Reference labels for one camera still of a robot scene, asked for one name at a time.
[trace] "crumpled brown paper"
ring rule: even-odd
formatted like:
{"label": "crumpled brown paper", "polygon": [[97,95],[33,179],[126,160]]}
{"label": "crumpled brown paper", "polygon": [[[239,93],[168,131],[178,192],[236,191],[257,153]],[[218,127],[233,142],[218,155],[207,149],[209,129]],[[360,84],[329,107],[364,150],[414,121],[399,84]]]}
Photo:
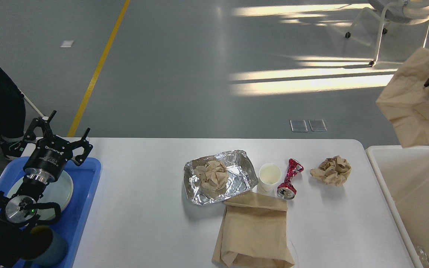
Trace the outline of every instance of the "crumpled brown paper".
{"label": "crumpled brown paper", "polygon": [[226,166],[218,160],[208,161],[204,166],[197,166],[194,174],[201,180],[201,187],[207,190],[223,189],[228,182]]}
{"label": "crumpled brown paper", "polygon": [[289,268],[294,260],[286,245],[287,203],[246,192],[225,201],[213,261],[228,267]]}
{"label": "crumpled brown paper", "polygon": [[310,170],[310,174],[325,184],[339,186],[347,181],[352,172],[352,167],[346,159],[340,156],[326,158],[318,168]]}
{"label": "crumpled brown paper", "polygon": [[402,147],[429,144],[429,49],[420,48],[395,72],[376,104]]}

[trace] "jeans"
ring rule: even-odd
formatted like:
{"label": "jeans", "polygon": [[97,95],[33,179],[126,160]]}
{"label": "jeans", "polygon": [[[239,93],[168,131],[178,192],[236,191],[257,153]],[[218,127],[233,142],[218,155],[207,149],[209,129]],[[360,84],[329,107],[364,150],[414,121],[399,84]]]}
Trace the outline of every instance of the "jeans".
{"label": "jeans", "polygon": [[24,95],[15,83],[0,68],[0,131],[8,139],[24,135],[26,107]]}

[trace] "sneaker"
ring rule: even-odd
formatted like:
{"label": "sneaker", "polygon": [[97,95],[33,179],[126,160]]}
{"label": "sneaker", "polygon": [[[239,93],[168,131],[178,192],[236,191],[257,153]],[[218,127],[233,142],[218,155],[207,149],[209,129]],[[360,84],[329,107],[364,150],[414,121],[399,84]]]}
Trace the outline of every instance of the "sneaker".
{"label": "sneaker", "polygon": [[26,145],[27,143],[24,141],[9,143],[3,139],[0,140],[0,147],[3,151],[3,155],[5,159],[10,161],[20,157]]}

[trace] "person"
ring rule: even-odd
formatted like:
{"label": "person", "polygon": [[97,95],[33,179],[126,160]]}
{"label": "person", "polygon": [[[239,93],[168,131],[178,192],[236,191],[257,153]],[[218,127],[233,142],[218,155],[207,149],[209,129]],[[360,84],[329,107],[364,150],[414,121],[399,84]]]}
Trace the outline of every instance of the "person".
{"label": "person", "polygon": [[21,156],[26,147],[23,141],[25,121],[24,95],[0,68],[0,148],[8,160]]}

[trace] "yellow floor line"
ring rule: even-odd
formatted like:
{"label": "yellow floor line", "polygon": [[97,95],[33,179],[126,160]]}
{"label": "yellow floor line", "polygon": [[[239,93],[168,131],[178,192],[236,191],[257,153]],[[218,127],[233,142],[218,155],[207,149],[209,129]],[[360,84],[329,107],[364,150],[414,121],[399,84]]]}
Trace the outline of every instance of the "yellow floor line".
{"label": "yellow floor line", "polygon": [[82,119],[82,115],[84,114],[85,108],[87,107],[87,104],[90,99],[90,95],[92,94],[92,91],[94,89],[95,83],[97,83],[97,79],[99,78],[99,74],[102,70],[102,67],[104,66],[105,59],[107,59],[107,55],[109,54],[110,48],[112,47],[112,43],[114,42],[115,36],[117,35],[117,32],[119,30],[119,26],[124,19],[125,12],[128,8],[128,4],[130,3],[130,0],[125,0],[124,7],[122,7],[122,10],[120,11],[119,17],[117,19],[117,22],[115,23],[114,29],[112,30],[112,33],[110,34],[109,41],[107,41],[107,44],[105,45],[104,52],[102,53],[102,56],[100,57],[99,63],[97,64],[97,68],[95,68],[94,74],[92,75],[92,79],[90,80],[89,86],[87,87],[87,90],[85,91],[85,95],[82,98],[82,102],[80,103],[79,109],[77,110],[77,113],[75,114],[74,120],[72,122],[72,125],[70,125],[69,132],[67,133],[67,137],[73,137],[75,135],[75,132],[77,130],[77,127],[79,127],[80,120]]}

